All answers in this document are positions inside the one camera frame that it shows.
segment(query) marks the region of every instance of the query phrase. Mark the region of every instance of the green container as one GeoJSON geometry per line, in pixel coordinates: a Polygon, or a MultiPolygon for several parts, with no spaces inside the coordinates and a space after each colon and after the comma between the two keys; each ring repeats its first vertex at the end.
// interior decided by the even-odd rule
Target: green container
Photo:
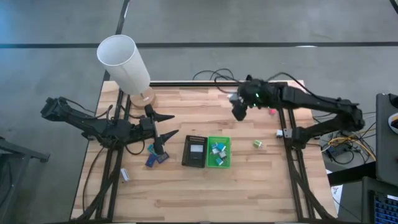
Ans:
{"type": "Polygon", "coordinates": [[[207,140],[207,167],[215,167],[215,168],[230,168],[231,167],[231,138],[229,137],[219,137],[219,136],[210,136],[207,140]],[[218,154],[213,154],[211,145],[214,143],[223,143],[226,147],[226,159],[222,165],[218,165],[216,163],[216,159],[219,157],[218,154]]]}

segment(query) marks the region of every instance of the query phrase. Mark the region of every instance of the black metal frame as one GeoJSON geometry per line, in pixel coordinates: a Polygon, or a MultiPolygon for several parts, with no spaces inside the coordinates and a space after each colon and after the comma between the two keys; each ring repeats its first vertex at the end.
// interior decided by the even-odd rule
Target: black metal frame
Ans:
{"type": "MultiPolygon", "coordinates": [[[[229,87],[235,87],[238,84],[235,82],[219,82],[219,83],[214,83],[214,82],[152,82],[150,84],[151,87],[157,87],[157,86],[164,86],[164,87],[199,87],[199,86],[229,86],[229,87]]],[[[117,105],[120,105],[123,100],[124,93],[119,90],[119,95],[118,95],[118,100],[117,100],[117,105]]],[[[126,103],[126,111],[129,111],[131,107],[131,102],[127,100],[126,103]]],[[[293,110],[288,110],[289,113],[289,119],[290,119],[290,125],[292,128],[296,127],[295,124],[295,118],[294,118],[294,112],[293,110]]],[[[120,110],[115,111],[115,117],[118,118],[120,116],[120,110]]],[[[124,114],[123,119],[128,119],[129,116],[128,114],[124,114]]],[[[286,125],[286,120],[285,120],[285,115],[284,111],[281,109],[279,110],[279,118],[280,118],[280,125],[281,128],[287,128],[286,125]]],[[[295,165],[294,165],[294,160],[292,157],[292,147],[288,141],[284,137],[284,142],[285,142],[285,151],[286,151],[286,156],[287,156],[287,165],[289,167],[289,175],[290,175],[290,181],[292,185],[292,193],[293,193],[293,199],[294,199],[294,204],[295,204],[295,209],[296,209],[296,214],[297,214],[297,219],[299,222],[307,222],[307,223],[336,223],[338,222],[337,220],[319,220],[315,218],[315,211],[314,211],[314,206],[312,205],[312,202],[317,203],[318,207],[320,203],[316,200],[315,196],[313,195],[307,195],[309,191],[309,186],[308,186],[308,179],[307,179],[307,173],[305,171],[305,164],[304,164],[304,159],[303,159],[303,153],[302,151],[295,151],[297,153],[297,162],[298,162],[298,167],[299,167],[299,172],[297,172],[295,165]],[[309,218],[304,218],[303,217],[303,208],[302,204],[300,201],[300,195],[299,195],[299,188],[297,185],[302,187],[302,190],[304,191],[304,198],[306,201],[306,206],[308,209],[308,216],[309,218]]],[[[100,203],[97,204],[96,207],[96,214],[95,214],[95,219],[89,220],[90,216],[82,219],[82,220],[70,220],[67,223],[106,223],[106,222],[112,222],[113,220],[113,215],[114,215],[114,206],[116,203],[116,196],[117,196],[117,191],[118,191],[118,182],[119,182],[119,170],[121,168],[121,163],[122,163],[122,157],[123,157],[123,148],[115,149],[117,151],[117,156],[116,156],[116,163],[114,165],[114,169],[109,174],[110,172],[110,166],[111,166],[111,160],[113,156],[113,151],[109,150],[107,155],[106,155],[106,161],[105,161],[105,166],[104,166],[104,172],[103,172],[103,178],[101,181],[101,188],[99,190],[99,194],[101,192],[107,192],[110,185],[112,185],[111,188],[111,196],[109,198],[109,209],[106,214],[106,218],[103,218],[102,212],[103,212],[103,203],[104,203],[104,194],[100,198],[100,203]]]]}

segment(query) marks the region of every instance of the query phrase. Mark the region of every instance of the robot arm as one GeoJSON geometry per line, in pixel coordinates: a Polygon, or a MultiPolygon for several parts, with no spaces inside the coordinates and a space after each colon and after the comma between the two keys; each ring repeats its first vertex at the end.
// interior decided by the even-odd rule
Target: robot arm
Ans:
{"type": "Polygon", "coordinates": [[[356,107],[357,104],[352,104],[350,100],[316,96],[298,88],[280,83],[264,82],[252,79],[250,76],[240,84],[238,92],[229,100],[233,104],[232,113],[238,121],[244,119],[248,107],[259,109],[263,107],[308,108],[336,114],[331,120],[307,128],[285,129],[285,138],[292,141],[294,148],[304,149],[306,143],[317,136],[338,130],[359,131],[365,125],[362,111],[356,107]]]}
{"type": "Polygon", "coordinates": [[[164,153],[164,143],[178,130],[158,135],[155,122],[172,119],[174,116],[158,114],[151,105],[145,107],[145,112],[147,117],[140,117],[137,125],[131,124],[124,119],[99,119],[71,108],[67,103],[67,99],[60,97],[47,98],[41,114],[43,118],[49,121],[64,121],[82,130],[81,135],[83,137],[91,139],[93,136],[102,146],[109,149],[115,146],[124,147],[130,143],[154,138],[154,150],[158,155],[161,155],[164,153]]]}

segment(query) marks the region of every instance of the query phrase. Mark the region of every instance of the wooden table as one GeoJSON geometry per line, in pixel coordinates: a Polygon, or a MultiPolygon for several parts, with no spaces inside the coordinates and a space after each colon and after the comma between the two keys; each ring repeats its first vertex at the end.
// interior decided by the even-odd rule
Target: wooden table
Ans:
{"type": "MultiPolygon", "coordinates": [[[[124,183],[120,179],[114,222],[297,220],[284,143],[275,138],[276,130],[280,129],[278,115],[272,116],[267,110],[251,109],[246,119],[238,122],[231,113],[227,96],[216,88],[155,87],[154,90],[157,96],[154,105],[156,112],[175,115],[174,119],[157,123],[158,132],[180,131],[164,146],[170,159],[163,164],[156,164],[152,169],[144,165],[149,155],[147,150],[139,156],[132,156],[125,151],[122,167],[127,169],[131,181],[124,183]],[[186,135],[231,137],[231,168],[182,166],[186,135]],[[264,148],[254,148],[252,142],[255,139],[262,141],[264,148]]],[[[117,96],[117,84],[104,82],[97,114],[106,111],[109,105],[115,105],[117,96]]],[[[143,111],[132,108],[130,113],[143,114],[143,111]]],[[[299,109],[294,113],[297,126],[313,124],[310,110],[299,109]]],[[[137,123],[137,120],[131,119],[131,122],[137,123]]],[[[152,143],[153,140],[147,140],[146,146],[152,143]]],[[[131,144],[129,148],[140,151],[142,143],[131,144]]],[[[82,213],[82,188],[88,169],[100,149],[101,146],[95,141],[88,146],[72,218],[82,213]]],[[[303,154],[311,190],[328,212],[336,216],[319,147],[307,146],[303,154]]],[[[86,207],[100,188],[104,161],[105,150],[88,181],[86,207]]],[[[300,198],[303,209],[307,211],[302,192],[300,198]]],[[[104,211],[107,210],[108,205],[105,203],[104,211]]]]}

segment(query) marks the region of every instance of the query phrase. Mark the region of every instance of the gray floor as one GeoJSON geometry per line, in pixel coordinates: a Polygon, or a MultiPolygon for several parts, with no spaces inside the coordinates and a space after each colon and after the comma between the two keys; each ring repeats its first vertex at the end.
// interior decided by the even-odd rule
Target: gray floor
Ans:
{"type": "MultiPolygon", "coordinates": [[[[100,42],[114,34],[122,3],[0,0],[0,44],[100,42]]],[[[388,0],[135,0],[123,34],[136,42],[398,41],[397,20],[388,0]]],[[[153,80],[190,80],[200,70],[223,67],[238,78],[284,71],[319,95],[361,103],[365,112],[375,110],[376,93],[396,93],[398,47],[140,51],[153,80]]],[[[0,49],[0,136],[51,153],[47,164],[31,162],[15,223],[68,220],[87,141],[67,124],[42,119],[40,109],[49,96],[95,109],[103,74],[95,49],[0,49]]],[[[343,168],[325,162],[332,170],[343,168]]],[[[350,166],[361,163],[356,156],[350,166]]],[[[358,188],[346,189],[343,206],[360,208],[350,192],[358,188]]],[[[342,209],[339,216],[355,221],[342,209]]]]}

